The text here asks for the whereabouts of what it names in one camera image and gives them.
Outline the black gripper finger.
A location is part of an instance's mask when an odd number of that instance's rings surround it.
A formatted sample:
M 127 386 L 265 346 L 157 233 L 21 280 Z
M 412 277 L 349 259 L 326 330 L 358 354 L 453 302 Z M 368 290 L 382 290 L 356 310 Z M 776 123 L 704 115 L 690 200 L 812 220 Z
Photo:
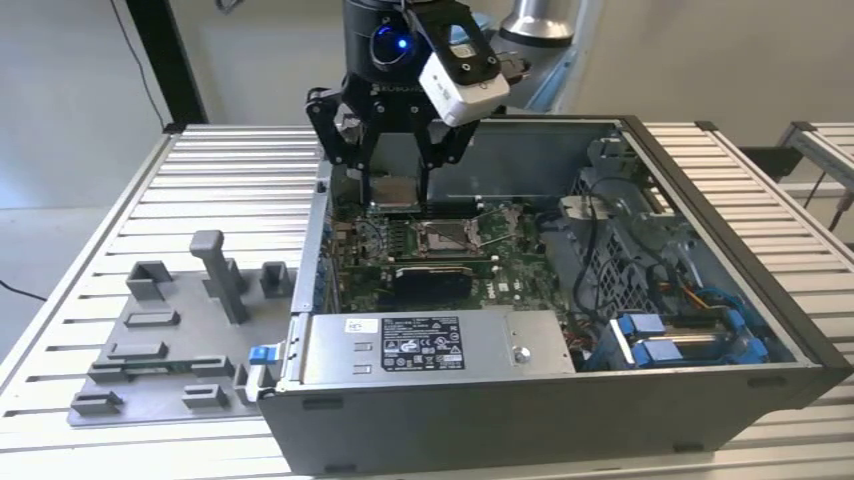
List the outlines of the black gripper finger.
M 474 137 L 481 121 L 476 120 L 465 125 L 450 127 L 442 139 L 433 141 L 433 121 L 424 121 L 417 125 L 417 146 L 420 150 L 418 168 L 418 199 L 428 201 L 430 174 L 446 164 L 458 164 L 464 158 L 470 141 Z
M 344 86 L 340 90 L 316 87 L 309 91 L 306 114 L 324 147 L 326 159 L 334 165 L 346 165 L 361 173 L 361 203 L 368 206 L 373 200 L 370 185 L 370 165 L 381 132 L 372 125 L 374 111 L 370 103 L 370 88 Z M 360 121 L 361 133 L 356 142 L 346 139 L 338 127 L 340 109 L 348 106 Z

